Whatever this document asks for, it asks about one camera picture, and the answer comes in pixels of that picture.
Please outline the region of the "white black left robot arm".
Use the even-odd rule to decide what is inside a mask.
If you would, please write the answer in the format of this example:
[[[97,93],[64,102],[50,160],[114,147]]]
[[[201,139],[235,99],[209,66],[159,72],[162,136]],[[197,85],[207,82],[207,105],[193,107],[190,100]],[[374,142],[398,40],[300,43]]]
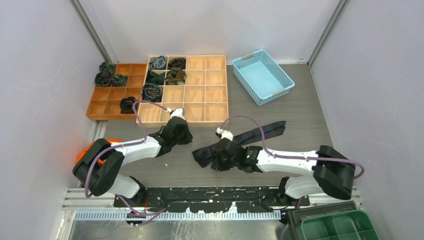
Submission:
[[[158,132],[144,139],[127,142],[97,139],[77,161],[72,173],[92,195],[113,193],[138,207],[146,200],[146,188],[134,177],[121,175],[121,167],[163,156],[174,146],[187,145],[192,139],[187,121],[173,116]]]

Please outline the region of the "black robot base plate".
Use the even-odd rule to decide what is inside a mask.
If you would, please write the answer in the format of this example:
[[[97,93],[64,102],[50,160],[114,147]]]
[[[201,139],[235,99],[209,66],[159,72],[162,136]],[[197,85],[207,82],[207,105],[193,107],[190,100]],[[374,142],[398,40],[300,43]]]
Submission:
[[[235,207],[237,213],[268,213],[298,204],[283,198],[282,190],[274,186],[150,187],[144,193],[141,204],[130,204],[133,208],[208,214],[227,213]]]

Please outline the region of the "navy brown striped tie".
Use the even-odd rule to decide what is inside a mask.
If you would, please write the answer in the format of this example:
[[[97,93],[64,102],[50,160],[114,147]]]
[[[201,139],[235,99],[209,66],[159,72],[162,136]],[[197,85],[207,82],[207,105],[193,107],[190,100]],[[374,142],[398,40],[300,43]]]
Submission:
[[[284,133],[286,128],[286,121],[280,120],[262,126],[265,139],[280,136]],[[233,136],[233,141],[239,145],[244,146],[247,144],[259,142],[262,140],[260,129],[254,128],[252,130],[240,133]],[[215,143],[210,146],[198,148],[192,152],[194,160],[202,167],[211,166],[212,169],[217,171],[228,171],[233,166],[230,163],[225,163],[222,157],[218,157],[215,153]]]

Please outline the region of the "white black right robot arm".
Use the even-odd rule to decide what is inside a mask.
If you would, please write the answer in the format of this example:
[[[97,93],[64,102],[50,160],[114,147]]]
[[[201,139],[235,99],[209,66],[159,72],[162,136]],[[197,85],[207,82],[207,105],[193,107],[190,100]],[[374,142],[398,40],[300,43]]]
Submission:
[[[339,200],[350,200],[356,166],[331,146],[306,152],[266,151],[261,146],[242,147],[227,138],[214,147],[213,167],[219,171],[238,168],[245,173],[284,172],[277,192],[283,205],[291,205],[301,197],[327,194]]]

